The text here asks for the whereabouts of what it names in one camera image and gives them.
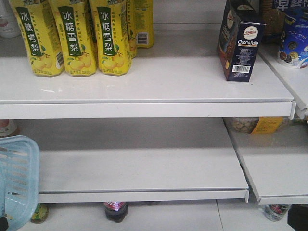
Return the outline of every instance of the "product packaging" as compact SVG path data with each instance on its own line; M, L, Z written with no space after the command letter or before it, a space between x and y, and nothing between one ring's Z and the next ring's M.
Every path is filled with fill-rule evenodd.
M293 7L308 7L306 0L261 0L260 15L266 23L262 42L279 43L285 11Z
M47 0L10 0L24 38L32 70L52 77L64 70L61 44Z
M62 46L65 70L71 76L96 72L97 57L87 0L49 0Z
M249 82L264 21L246 0L227 0L217 51L226 80Z
M308 8L293 7L285 11L278 62L297 69L308 65Z
M287 127L287 117L226 117L227 128L239 133L270 134Z
M153 0L134 0L137 47L149 48L154 44Z
M126 0L90 0L98 47L98 66L106 75L120 76L131 67Z
M129 50L131 53L131 57L134 58L137 55L135 1L134 0L127 0L126 12L127 12Z

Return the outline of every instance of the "light blue basket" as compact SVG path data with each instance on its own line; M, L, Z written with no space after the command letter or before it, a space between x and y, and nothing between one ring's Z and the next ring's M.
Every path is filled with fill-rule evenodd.
M8 231L16 231L30 219L38 204L39 149L26 136L0 139L0 167L5 178L5 210Z

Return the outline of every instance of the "chocofello box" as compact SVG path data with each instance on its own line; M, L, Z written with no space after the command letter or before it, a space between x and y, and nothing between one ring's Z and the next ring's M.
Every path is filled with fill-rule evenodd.
M217 47L226 80L249 82L265 25L247 0L227 0Z

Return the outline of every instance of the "yellow package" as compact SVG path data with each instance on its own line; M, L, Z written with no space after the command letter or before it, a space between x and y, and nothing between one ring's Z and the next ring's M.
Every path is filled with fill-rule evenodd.
M153 1L135 1L137 47L149 48L154 45Z
M49 0L55 18L65 70L71 76L96 72L96 53L86 0Z
M283 117L260 117L255 129L251 134L274 133L282 124Z
M10 0L33 73L52 77L64 71L61 44L47 0Z
M120 76L131 66L126 0L89 0L95 24L98 64L107 75Z
M128 27L128 43L131 57L134 58L137 55L136 44L136 21L135 21L135 2L134 0L127 0L127 27Z

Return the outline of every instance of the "plastic bottle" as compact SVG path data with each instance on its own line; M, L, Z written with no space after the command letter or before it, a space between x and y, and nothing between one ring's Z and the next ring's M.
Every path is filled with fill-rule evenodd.
M128 204L123 201L104 202L106 216L109 220L120 223L128 213Z
M266 205L264 207L265 216L271 221L279 221L290 207L291 205L288 204Z
M46 221L49 214L49 208L46 204L38 203L34 214L31 217L31 222L35 224L41 224Z
M0 138L19 134L19 128L13 119L0 119Z
M0 0L0 36L12 38L20 34L21 32L9 0Z

